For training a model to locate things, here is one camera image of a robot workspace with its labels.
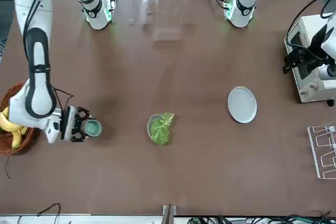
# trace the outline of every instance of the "yellow banana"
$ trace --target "yellow banana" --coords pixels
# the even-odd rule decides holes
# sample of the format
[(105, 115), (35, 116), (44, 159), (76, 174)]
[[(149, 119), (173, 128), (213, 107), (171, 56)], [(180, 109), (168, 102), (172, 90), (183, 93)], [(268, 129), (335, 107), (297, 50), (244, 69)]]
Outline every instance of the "yellow banana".
[(3, 115), (8, 118), (8, 115), (9, 115), (9, 107), (5, 108), (4, 111), (2, 112)]
[(22, 142), (21, 131), (14, 131), (12, 132), (12, 135), (13, 135), (12, 148), (18, 149)]
[(9, 120), (7, 120), (2, 112), (0, 112), (0, 127), (7, 132), (18, 131), (22, 128), (22, 126), (11, 123)]
[(28, 127), (23, 127), (23, 128), (21, 129), (21, 134), (22, 134), (22, 136), (23, 136), (23, 135), (26, 135), (27, 132), (28, 132)]

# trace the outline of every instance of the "brown table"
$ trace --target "brown table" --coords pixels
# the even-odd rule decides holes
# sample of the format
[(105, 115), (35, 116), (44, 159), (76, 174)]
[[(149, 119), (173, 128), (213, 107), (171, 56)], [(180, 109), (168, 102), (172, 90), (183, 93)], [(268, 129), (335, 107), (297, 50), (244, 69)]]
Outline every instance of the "brown table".
[[(317, 179), (306, 130), (333, 121), (336, 108), (299, 104), (281, 69), (286, 30), (308, 1), (258, 0), (249, 26), (235, 29), (213, 0), (118, 0), (116, 24), (95, 31), (77, 0), (54, 0), (52, 83), (75, 94), (71, 104), (89, 109), (103, 133), (54, 145), (42, 134), (11, 157), (0, 214), (60, 202), (81, 214), (158, 215), (176, 204), (180, 215), (336, 215), (336, 182)], [(0, 92), (27, 76), (14, 21)], [(228, 113), (235, 86), (258, 101), (250, 124)], [(146, 134), (162, 112), (176, 113), (168, 146)]]

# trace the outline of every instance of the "wicker basket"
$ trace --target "wicker basket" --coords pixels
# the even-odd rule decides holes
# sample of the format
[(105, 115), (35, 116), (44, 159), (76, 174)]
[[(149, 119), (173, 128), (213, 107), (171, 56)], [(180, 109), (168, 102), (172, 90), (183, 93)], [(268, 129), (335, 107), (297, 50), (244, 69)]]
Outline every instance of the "wicker basket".
[[(6, 107), (9, 106), (9, 99), (14, 96), (17, 92), (20, 91), (22, 86), (24, 85), (23, 82), (12, 86), (6, 93), (6, 95), (2, 98), (0, 103), (0, 111), (3, 111)], [(25, 148), (29, 143), (32, 141), (34, 135), (36, 134), (37, 129), (29, 128), (26, 135), (22, 136), (22, 143), (18, 149), (12, 149), (12, 141), (13, 135), (11, 132), (0, 132), (0, 154), (5, 155), (13, 155), (20, 152), (23, 148)]]

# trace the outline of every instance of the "leafy vegetable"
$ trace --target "leafy vegetable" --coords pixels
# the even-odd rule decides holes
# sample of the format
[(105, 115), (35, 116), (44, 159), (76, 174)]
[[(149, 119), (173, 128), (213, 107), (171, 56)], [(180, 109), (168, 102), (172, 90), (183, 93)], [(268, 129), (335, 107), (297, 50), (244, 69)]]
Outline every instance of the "leafy vegetable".
[(154, 143), (164, 145), (169, 141), (169, 126), (172, 124), (173, 117), (173, 113), (164, 113), (161, 119), (156, 119), (151, 123), (150, 134)]

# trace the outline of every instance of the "white dish rack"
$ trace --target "white dish rack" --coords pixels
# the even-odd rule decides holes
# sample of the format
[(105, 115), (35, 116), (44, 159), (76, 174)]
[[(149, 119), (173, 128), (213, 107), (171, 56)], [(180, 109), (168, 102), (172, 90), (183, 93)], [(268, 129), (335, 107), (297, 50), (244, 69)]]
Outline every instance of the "white dish rack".
[(307, 127), (317, 177), (336, 179), (336, 122)]

